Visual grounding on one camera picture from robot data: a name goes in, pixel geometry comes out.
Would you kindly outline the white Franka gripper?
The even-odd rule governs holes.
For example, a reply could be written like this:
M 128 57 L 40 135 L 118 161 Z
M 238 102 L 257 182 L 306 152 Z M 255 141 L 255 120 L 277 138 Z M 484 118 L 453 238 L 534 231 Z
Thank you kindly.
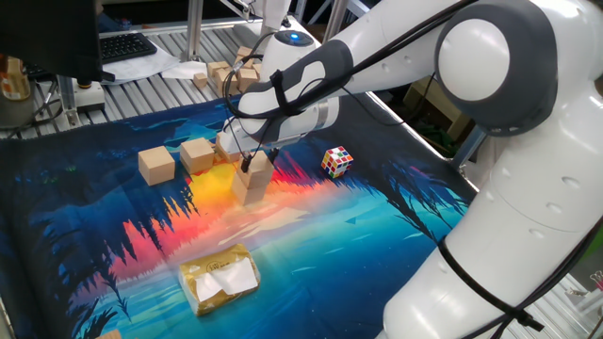
M 219 145 L 227 153 L 240 153 L 243 172 L 249 170 L 253 160 L 250 152 L 258 146 L 272 148 L 268 159 L 273 164 L 279 155 L 279 149 L 273 147 L 285 146 L 297 142 L 302 135 L 314 128 L 313 115 L 298 115 L 288 118 L 277 118 L 272 122 L 268 120 L 252 120 L 232 118 L 225 123 L 220 135 Z

